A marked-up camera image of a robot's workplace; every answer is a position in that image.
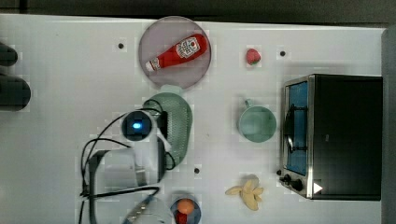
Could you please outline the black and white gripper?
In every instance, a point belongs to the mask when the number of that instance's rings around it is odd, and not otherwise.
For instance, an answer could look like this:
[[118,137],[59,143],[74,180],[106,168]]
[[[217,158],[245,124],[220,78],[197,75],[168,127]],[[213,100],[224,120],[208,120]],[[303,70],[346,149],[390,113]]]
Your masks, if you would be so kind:
[[157,126],[160,129],[163,137],[165,139],[168,138],[168,114],[166,111],[163,111],[161,115],[156,119]]

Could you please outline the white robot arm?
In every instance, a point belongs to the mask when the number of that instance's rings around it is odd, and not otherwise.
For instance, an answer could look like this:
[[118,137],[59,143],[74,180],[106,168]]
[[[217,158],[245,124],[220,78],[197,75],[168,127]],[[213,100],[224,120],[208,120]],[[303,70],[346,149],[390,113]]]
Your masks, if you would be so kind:
[[85,163],[90,224],[170,224],[158,203],[159,183],[175,163],[163,112],[141,108],[120,116],[121,149],[101,149]]

